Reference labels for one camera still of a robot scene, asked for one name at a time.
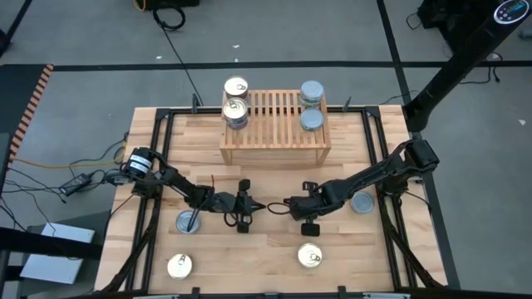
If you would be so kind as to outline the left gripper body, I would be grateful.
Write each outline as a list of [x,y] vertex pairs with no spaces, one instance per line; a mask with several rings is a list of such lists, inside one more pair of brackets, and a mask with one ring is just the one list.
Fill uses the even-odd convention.
[[236,195],[235,204],[229,213],[224,214],[224,222],[227,226],[236,227],[238,233],[248,233],[251,224],[251,203],[248,190],[250,189],[250,180],[241,179],[239,181],[239,190]]

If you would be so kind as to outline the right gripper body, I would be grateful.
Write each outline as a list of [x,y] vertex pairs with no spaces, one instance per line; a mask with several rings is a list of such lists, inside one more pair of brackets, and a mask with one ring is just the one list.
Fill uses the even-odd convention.
[[306,237],[318,237],[320,225],[314,222],[321,211],[327,206],[323,198],[323,186],[310,181],[303,182],[303,190],[308,191],[308,197],[301,203],[301,214],[304,223],[301,225],[301,234]]

